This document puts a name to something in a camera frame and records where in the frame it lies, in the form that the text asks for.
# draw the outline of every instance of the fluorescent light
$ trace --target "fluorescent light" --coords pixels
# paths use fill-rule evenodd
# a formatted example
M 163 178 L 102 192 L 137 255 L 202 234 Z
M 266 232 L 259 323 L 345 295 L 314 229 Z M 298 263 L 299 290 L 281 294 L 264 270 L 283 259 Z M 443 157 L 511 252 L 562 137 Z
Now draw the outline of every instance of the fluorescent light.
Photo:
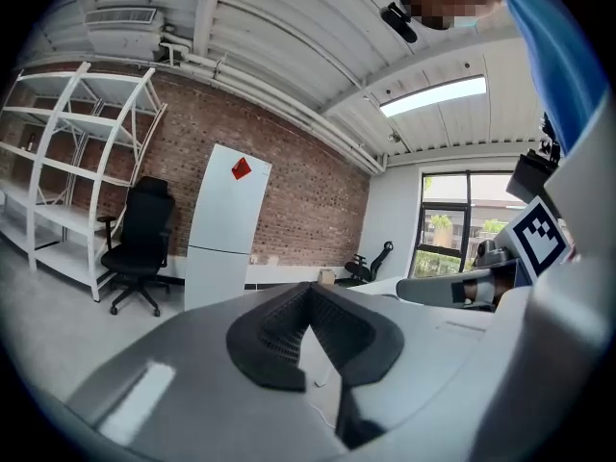
M 485 94 L 487 91 L 485 77 L 476 75 L 457 81 L 447 82 L 417 92 L 411 92 L 398 99 L 381 105 L 381 111 L 386 117 L 399 115 L 400 113 L 416 110 L 422 106 L 441 103 L 458 97 Z

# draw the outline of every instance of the red sticker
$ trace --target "red sticker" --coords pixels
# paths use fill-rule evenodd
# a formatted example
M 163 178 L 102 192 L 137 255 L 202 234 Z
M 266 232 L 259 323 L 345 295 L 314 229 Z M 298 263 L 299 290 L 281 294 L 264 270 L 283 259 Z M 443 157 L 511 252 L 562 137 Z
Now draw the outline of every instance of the red sticker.
M 252 169 L 250 169 L 250 166 L 248 165 L 246 158 L 241 158 L 231 168 L 231 172 L 233 173 L 233 176 L 235 176 L 236 180 L 239 180 L 240 178 L 244 178 L 250 171 L 252 171 Z

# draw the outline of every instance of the person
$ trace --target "person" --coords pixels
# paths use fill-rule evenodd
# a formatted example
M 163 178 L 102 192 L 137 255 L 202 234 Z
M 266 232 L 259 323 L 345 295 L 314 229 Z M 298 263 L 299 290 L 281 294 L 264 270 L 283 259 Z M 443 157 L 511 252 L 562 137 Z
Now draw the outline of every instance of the person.
M 590 42 L 561 0 L 400 0 L 423 26 L 475 25 L 508 7 L 528 49 L 535 87 L 566 154 L 609 92 L 609 82 Z

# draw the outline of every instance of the gray floor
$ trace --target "gray floor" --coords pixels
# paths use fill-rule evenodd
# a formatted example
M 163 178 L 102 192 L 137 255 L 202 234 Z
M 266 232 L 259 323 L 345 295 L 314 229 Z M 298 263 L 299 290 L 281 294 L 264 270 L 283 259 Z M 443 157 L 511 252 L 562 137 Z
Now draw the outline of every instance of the gray floor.
M 26 255 L 0 238 L 0 331 L 24 376 L 60 400 L 66 400 L 99 365 L 138 338 L 183 310 L 184 288 L 152 288 L 161 316 L 138 295 L 109 313 L 121 290 L 103 290 L 99 303 L 89 288 L 39 266 L 28 268 Z M 307 395 L 328 424 L 335 424 L 341 381 L 330 369 L 316 337 L 309 329 L 302 343 L 299 366 L 308 377 Z

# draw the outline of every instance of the black chair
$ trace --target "black chair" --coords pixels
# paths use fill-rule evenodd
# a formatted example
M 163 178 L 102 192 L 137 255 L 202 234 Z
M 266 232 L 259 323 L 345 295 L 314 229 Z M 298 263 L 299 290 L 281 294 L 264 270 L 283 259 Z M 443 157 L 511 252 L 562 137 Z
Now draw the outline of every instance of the black chair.
M 161 316 L 158 304 L 145 289 L 145 282 L 149 280 L 153 285 L 165 286 L 169 292 L 168 284 L 154 282 L 154 279 L 160 268 L 167 266 L 170 235 L 167 222 L 174 205 L 175 200 L 167 193 L 165 180 L 143 176 L 128 192 L 118 246 L 112 247 L 111 238 L 111 222 L 116 218 L 98 218 L 105 222 L 107 232 L 108 251 L 101 258 L 101 264 L 119 274 L 119 278 L 112 280 L 112 285 L 114 281 L 128 285 L 128 289 L 114 299 L 110 309 L 112 315 L 117 315 L 116 307 L 120 301 L 139 291 L 154 307 L 154 316 Z
M 362 284 L 368 284 L 369 282 L 373 282 L 376 279 L 376 275 L 378 274 L 378 270 L 383 264 L 383 260 L 389 255 L 394 249 L 394 244 L 392 242 L 387 242 L 383 245 L 383 251 L 381 251 L 376 257 L 371 265 L 370 269 L 366 267 L 366 257 L 362 257 L 355 253 L 355 258 L 352 262 L 346 262 L 345 269 L 350 273 L 350 277 L 344 279 L 337 279 L 336 284 L 344 286 L 346 288 L 351 288 L 353 286 L 360 286 Z

